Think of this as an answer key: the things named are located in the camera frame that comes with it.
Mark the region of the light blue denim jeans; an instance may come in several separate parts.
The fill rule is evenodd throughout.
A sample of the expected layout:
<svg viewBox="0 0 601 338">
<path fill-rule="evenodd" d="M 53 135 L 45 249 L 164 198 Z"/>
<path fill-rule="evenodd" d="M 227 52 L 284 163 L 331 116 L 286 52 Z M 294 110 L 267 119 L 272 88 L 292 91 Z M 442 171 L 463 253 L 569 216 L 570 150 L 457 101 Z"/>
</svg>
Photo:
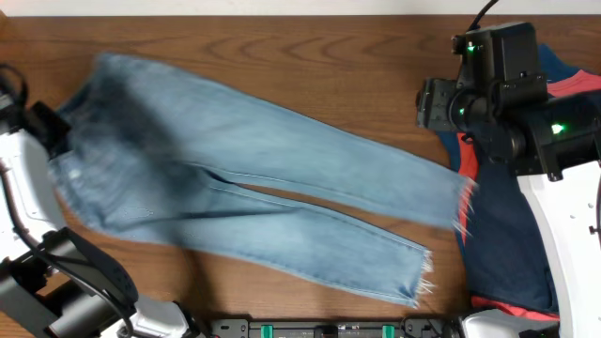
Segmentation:
<svg viewBox="0 0 601 338">
<path fill-rule="evenodd" d="M 472 179 L 160 62 L 102 54 L 50 174 L 84 225 L 417 306 L 423 245 L 321 200 L 456 230 Z"/>
</svg>

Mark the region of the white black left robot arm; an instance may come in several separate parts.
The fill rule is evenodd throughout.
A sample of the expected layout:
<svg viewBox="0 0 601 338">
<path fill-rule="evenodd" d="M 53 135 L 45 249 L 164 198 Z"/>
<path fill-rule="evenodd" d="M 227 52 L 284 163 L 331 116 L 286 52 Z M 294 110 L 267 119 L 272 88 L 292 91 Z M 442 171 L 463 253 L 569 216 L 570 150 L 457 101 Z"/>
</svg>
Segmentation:
<svg viewBox="0 0 601 338">
<path fill-rule="evenodd" d="M 175 302 L 139 295 L 113 257 L 70 230 L 48 178 L 69 124 L 27 104 L 24 76 L 1 67 L 1 310 L 36 337 L 198 337 Z"/>
</svg>

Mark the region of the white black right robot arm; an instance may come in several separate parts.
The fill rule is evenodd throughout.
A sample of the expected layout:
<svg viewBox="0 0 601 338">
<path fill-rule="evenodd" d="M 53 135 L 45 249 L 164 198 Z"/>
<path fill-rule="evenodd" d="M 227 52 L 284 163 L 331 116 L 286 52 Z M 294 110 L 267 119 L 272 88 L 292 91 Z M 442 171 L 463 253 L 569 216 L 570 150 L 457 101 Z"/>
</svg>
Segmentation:
<svg viewBox="0 0 601 338">
<path fill-rule="evenodd" d="M 459 236 L 472 309 L 461 337 L 600 333 L 600 90 L 561 89 L 530 23 L 453 39 L 453 80 L 429 78 L 417 123 L 447 131 L 473 178 Z"/>
</svg>

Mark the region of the navy and red t-shirt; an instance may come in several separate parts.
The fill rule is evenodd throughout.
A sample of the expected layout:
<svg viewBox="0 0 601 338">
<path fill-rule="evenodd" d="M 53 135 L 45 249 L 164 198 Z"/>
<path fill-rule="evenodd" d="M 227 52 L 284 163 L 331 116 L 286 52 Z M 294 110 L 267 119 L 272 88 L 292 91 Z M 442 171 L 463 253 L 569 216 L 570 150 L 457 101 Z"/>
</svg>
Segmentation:
<svg viewBox="0 0 601 338">
<path fill-rule="evenodd" d="M 532 211 L 506 165 L 493 163 L 459 133 L 438 137 L 449 153 L 451 169 L 474 179 L 457 236 L 467 272 L 470 303 L 508 315 L 557 321 L 559 305 L 544 244 Z"/>
</svg>

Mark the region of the black rail with green clips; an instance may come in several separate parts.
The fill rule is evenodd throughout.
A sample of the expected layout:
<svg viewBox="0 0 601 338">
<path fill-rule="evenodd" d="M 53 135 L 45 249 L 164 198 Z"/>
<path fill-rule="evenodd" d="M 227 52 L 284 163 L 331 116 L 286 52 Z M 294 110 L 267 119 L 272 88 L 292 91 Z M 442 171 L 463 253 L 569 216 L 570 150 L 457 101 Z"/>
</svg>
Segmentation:
<svg viewBox="0 0 601 338">
<path fill-rule="evenodd" d="M 212 338 L 461 338 L 454 321 L 408 317 L 397 321 L 258 321 L 220 319 Z"/>
</svg>

